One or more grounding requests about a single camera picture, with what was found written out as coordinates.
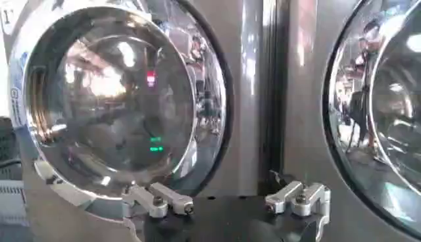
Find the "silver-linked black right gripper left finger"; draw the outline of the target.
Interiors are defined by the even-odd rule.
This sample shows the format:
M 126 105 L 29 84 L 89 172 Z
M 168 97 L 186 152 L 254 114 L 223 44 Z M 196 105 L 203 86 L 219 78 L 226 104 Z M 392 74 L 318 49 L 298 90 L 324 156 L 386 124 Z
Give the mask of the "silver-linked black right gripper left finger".
M 122 200 L 134 207 L 143 207 L 152 218 L 164 218 L 171 208 L 173 213 L 189 216 L 194 213 L 193 199 L 156 182 L 147 187 L 132 185 L 122 193 Z

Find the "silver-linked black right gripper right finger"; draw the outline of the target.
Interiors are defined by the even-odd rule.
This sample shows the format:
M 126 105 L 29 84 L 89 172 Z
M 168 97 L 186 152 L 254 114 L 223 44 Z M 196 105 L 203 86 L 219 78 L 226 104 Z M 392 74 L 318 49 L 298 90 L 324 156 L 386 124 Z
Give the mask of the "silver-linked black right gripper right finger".
M 321 184 L 306 186 L 301 181 L 292 181 L 276 193 L 264 198 L 265 205 L 273 214 L 282 214 L 287 205 L 297 216 L 310 216 L 312 212 L 330 216 L 331 190 Z

